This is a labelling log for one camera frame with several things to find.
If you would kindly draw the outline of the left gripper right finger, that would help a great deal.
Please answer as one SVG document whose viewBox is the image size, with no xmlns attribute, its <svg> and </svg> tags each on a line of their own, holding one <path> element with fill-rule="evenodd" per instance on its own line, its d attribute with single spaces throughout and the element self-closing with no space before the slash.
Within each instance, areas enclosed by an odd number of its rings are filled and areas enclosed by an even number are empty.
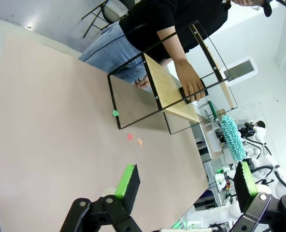
<svg viewBox="0 0 286 232">
<path fill-rule="evenodd" d="M 285 187 L 277 171 L 276 178 Z M 259 191 L 247 162 L 239 162 L 233 178 L 242 215 L 233 225 L 232 232 L 253 232 L 258 224 L 267 224 L 271 232 L 286 232 L 286 194 L 275 198 Z"/>
</svg>

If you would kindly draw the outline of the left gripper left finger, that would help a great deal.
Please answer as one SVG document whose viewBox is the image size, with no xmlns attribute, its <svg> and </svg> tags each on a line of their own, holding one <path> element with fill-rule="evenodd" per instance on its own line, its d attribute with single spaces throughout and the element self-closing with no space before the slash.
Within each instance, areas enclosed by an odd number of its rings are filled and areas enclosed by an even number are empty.
<svg viewBox="0 0 286 232">
<path fill-rule="evenodd" d="M 87 198 L 73 201 L 62 224 L 62 232 L 98 232 L 111 225 L 116 232 L 140 232 L 131 212 L 141 181 L 136 164 L 126 166 L 113 194 L 91 202 Z"/>
</svg>

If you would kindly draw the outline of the person's left hand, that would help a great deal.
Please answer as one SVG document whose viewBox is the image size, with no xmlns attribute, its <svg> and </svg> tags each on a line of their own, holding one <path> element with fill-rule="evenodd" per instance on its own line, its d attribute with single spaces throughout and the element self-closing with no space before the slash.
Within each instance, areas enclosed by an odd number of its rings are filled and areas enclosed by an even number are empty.
<svg viewBox="0 0 286 232">
<path fill-rule="evenodd" d="M 135 82 L 134 85 L 139 88 L 146 88 L 150 86 L 150 82 L 147 76 L 145 76 L 143 79 L 138 78 Z"/>
</svg>

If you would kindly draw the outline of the person's right hand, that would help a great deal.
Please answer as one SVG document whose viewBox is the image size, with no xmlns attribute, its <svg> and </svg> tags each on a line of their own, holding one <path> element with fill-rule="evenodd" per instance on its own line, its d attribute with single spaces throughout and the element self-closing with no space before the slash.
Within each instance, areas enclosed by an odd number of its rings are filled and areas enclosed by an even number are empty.
<svg viewBox="0 0 286 232">
<path fill-rule="evenodd" d="M 192 65 L 186 59 L 174 61 L 174 65 L 185 96 L 190 96 L 188 100 L 194 102 L 204 98 L 205 91 L 199 92 L 204 86 Z"/>
</svg>

